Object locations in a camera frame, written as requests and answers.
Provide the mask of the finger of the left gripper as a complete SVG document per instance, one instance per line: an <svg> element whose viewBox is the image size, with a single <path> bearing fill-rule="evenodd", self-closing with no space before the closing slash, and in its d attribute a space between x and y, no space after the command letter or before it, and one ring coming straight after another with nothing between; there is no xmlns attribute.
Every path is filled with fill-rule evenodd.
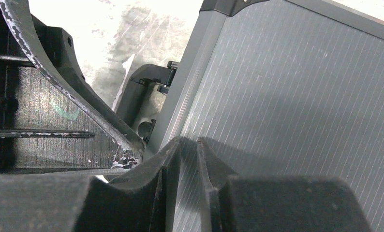
<svg viewBox="0 0 384 232"><path fill-rule="evenodd" d="M0 173L130 170L144 151L86 82L72 36L0 0Z"/></svg>

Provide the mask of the black poker chip case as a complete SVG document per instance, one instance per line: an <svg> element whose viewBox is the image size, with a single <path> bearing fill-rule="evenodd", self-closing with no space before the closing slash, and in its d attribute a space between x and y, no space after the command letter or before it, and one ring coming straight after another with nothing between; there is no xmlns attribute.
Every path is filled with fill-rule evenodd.
<svg viewBox="0 0 384 232"><path fill-rule="evenodd" d="M242 175L339 177L384 232L384 20L333 0L200 1L149 151L175 136L175 232L202 230L199 137Z"/></svg>

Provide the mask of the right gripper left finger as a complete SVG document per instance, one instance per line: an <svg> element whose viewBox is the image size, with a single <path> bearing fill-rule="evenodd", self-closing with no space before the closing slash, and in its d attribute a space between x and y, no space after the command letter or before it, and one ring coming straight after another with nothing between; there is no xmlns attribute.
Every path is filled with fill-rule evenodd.
<svg viewBox="0 0 384 232"><path fill-rule="evenodd" d="M181 139L128 172L0 174L0 232L170 232Z"/></svg>

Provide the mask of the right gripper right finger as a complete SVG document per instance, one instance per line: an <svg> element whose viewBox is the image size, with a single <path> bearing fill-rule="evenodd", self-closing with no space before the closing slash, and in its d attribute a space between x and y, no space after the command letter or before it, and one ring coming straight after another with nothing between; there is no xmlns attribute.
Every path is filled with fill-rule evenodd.
<svg viewBox="0 0 384 232"><path fill-rule="evenodd" d="M369 232L354 192L326 176L242 176L197 141L204 232Z"/></svg>

